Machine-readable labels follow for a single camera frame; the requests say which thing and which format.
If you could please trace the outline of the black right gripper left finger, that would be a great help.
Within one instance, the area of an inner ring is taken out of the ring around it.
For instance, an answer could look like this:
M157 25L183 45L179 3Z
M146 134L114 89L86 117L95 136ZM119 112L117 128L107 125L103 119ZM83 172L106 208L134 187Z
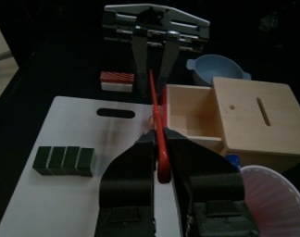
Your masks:
M155 145L149 131L110 162L99 184L94 237L155 237Z

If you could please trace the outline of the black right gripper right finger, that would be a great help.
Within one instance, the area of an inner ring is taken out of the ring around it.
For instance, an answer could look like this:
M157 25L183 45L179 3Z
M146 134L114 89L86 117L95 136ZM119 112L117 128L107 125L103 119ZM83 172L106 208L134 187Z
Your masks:
M216 152L165 129L182 237L260 237L241 171Z

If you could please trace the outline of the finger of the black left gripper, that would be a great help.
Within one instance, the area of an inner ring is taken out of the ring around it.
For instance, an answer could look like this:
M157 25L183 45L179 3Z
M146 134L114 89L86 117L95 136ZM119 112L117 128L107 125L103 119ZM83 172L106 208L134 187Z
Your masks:
M147 95L147 30L134 29L131 36L131 49L137 66L138 88L141 95Z
M170 77L173 66L179 52L179 33L177 31L167 31L163 46L163 55L161 60L161 68L158 75L157 89L161 91L166 81Z

